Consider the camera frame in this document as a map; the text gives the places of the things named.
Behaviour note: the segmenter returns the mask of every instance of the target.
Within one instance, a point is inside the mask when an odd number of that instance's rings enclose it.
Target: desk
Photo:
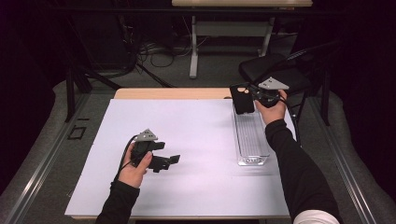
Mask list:
[[[275,152],[264,166],[237,165],[233,103],[223,99],[230,95],[226,88],[118,90],[65,214],[100,213],[125,144],[150,128],[166,143],[154,154],[181,157],[167,171],[148,170],[131,218],[288,217]],[[294,130],[289,114],[287,123]]]
[[[174,7],[311,7],[311,0],[172,0]],[[192,54],[190,78],[197,78],[198,35],[263,36],[259,56],[264,56],[271,38],[275,18],[268,21],[197,21],[192,16]]]

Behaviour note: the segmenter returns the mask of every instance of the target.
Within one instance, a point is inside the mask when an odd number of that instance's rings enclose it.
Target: transparent plastic tray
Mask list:
[[[233,112],[236,155],[241,166],[264,165],[270,155],[260,112],[237,115]]]

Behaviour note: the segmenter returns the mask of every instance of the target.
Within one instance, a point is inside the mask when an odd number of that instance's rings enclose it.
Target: hand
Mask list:
[[[280,94],[281,98],[283,98],[283,100],[286,101],[286,98],[288,97],[288,95],[282,90],[279,91],[279,94]],[[263,106],[258,101],[254,101],[254,104],[256,105],[256,108],[260,111],[260,113],[262,114],[262,119],[264,120],[264,123],[266,125],[268,125],[269,123],[271,123],[272,121],[275,121],[277,119],[285,118],[286,105],[281,101],[278,101],[276,103],[276,105],[271,106],[269,108]]]
[[[131,153],[134,148],[134,144],[129,145],[123,165],[127,164],[121,171],[119,176],[119,181],[132,186],[136,189],[140,188],[143,181],[143,175],[147,172],[147,168],[151,163],[152,152],[148,152],[137,167],[131,164]]]

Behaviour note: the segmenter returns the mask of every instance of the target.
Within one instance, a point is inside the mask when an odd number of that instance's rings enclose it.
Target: black chair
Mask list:
[[[305,99],[316,95],[322,87],[321,116],[329,125],[328,103],[330,91],[330,67],[338,55],[339,41],[332,41],[292,53],[288,57],[281,54],[268,54],[239,64],[239,74],[245,81],[258,85],[269,77],[288,85],[288,96],[302,93],[296,120],[299,121]]]

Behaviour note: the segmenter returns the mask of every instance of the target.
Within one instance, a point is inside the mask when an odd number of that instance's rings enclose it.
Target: white paper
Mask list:
[[[165,142],[154,155],[180,160],[148,170],[132,217],[288,216],[275,152],[237,164],[232,113],[232,100],[111,100],[65,214],[100,214],[125,145],[149,128]]]

